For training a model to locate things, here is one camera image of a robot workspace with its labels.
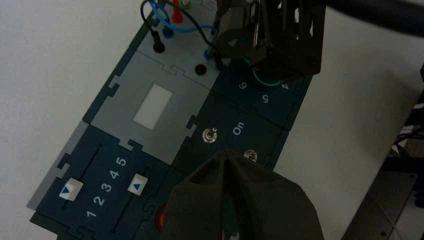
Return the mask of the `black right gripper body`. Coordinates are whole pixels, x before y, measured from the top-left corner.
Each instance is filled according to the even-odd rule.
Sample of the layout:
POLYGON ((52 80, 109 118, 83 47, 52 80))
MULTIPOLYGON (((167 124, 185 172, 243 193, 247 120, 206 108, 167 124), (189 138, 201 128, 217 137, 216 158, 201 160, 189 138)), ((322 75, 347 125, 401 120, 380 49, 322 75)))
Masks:
POLYGON ((251 52, 252 70, 290 83, 321 71, 326 3, 262 0, 251 52))

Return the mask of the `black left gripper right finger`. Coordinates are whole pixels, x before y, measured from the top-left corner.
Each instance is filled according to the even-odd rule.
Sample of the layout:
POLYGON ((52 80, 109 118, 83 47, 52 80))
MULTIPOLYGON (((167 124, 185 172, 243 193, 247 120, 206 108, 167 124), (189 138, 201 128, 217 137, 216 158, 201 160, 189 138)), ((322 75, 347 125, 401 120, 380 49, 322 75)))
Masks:
POLYGON ((226 157, 241 240, 324 239, 316 208, 297 183, 237 151, 226 157))

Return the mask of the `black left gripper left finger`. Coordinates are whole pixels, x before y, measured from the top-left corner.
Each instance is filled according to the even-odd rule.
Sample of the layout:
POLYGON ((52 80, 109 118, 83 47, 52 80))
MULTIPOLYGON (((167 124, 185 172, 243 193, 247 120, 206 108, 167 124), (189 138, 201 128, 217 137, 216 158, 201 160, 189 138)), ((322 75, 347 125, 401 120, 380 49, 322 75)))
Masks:
POLYGON ((170 193, 162 240, 220 240, 227 154, 214 153, 170 193))

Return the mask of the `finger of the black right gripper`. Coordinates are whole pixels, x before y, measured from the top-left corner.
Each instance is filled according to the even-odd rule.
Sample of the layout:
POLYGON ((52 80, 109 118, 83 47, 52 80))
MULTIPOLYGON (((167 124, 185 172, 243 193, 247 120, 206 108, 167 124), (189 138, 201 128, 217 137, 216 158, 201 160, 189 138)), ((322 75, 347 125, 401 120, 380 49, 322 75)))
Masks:
POLYGON ((270 43, 261 29, 219 29, 216 54, 222 59, 266 63, 270 60, 270 43))
POLYGON ((217 0, 215 28, 250 28, 260 22, 263 0, 217 0))

